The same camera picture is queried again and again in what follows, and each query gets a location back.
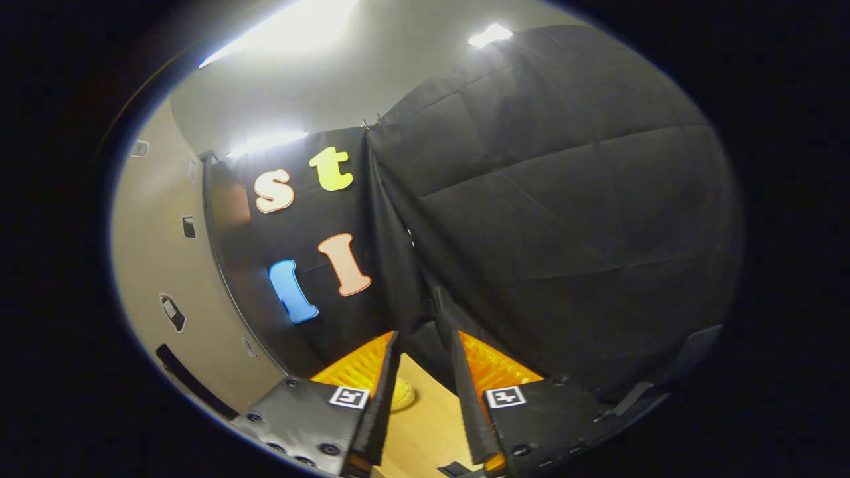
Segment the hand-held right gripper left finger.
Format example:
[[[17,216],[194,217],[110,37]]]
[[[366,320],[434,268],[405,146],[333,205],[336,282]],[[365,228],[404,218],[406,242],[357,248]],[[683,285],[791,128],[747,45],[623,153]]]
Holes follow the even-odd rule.
[[[388,332],[311,378],[283,378],[233,426],[311,474],[367,477],[383,456],[399,341]]]

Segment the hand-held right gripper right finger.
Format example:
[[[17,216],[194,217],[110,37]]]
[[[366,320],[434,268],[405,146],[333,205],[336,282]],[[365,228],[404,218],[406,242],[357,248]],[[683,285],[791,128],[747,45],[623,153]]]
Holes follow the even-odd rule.
[[[565,374],[546,376],[471,334],[450,334],[471,459],[485,477],[549,477],[624,429],[638,387],[605,396]]]

